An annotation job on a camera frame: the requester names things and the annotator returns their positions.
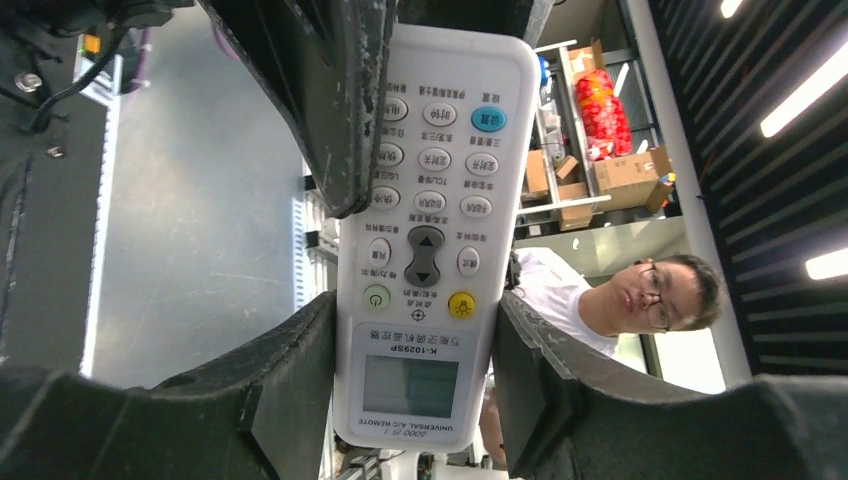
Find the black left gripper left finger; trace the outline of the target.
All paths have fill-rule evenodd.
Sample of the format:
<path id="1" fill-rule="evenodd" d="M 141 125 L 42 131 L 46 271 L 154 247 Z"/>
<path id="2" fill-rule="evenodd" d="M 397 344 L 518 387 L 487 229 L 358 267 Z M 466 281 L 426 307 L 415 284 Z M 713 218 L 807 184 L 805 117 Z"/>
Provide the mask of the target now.
<path id="1" fill-rule="evenodd" d="M 5 479 L 315 479 L 335 368 L 336 296 L 152 388 L 1 371 Z"/>

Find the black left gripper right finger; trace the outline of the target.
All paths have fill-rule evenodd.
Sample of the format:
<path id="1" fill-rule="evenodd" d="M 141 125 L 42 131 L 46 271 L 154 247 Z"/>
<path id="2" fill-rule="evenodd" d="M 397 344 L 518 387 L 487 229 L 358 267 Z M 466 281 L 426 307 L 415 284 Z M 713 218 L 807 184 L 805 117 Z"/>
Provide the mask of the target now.
<path id="1" fill-rule="evenodd" d="M 508 470 L 524 479 L 843 479 L 847 381 L 761 375 L 706 395 L 633 370 L 512 293 L 493 343 Z"/>

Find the white remote control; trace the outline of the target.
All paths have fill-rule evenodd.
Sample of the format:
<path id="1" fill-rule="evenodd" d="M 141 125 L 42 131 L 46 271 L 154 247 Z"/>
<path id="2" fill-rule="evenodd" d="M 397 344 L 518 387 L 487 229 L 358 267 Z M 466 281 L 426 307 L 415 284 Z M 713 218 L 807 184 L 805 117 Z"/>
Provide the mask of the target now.
<path id="1" fill-rule="evenodd" d="M 519 38 L 394 28 L 370 202 L 340 223 L 332 413 L 347 443 L 471 443 L 540 83 Z"/>

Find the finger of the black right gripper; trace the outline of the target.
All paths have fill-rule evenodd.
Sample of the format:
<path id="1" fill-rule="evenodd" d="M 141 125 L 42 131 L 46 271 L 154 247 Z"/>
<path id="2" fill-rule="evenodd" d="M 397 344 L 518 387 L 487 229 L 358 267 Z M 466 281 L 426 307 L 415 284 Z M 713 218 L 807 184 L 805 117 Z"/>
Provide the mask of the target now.
<path id="1" fill-rule="evenodd" d="M 329 214 L 368 204 L 394 1 L 205 1 L 283 116 Z"/>

